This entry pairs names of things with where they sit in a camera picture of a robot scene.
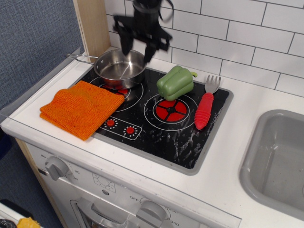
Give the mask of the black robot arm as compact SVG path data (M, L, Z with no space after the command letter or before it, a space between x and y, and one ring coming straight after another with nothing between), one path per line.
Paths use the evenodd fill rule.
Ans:
M157 50L167 51L172 35L159 24L161 16L161 0L133 1L133 16L114 15L113 29L119 34L124 55L133 48L133 41L146 44L144 63L151 61Z

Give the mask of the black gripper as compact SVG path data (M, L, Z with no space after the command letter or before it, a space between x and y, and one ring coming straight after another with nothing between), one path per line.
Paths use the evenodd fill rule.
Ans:
M146 43L144 62L149 63L159 49L167 51L172 36L159 24L160 6L134 6L134 15L114 15L114 30L120 36L121 49L126 56L133 48L133 41Z

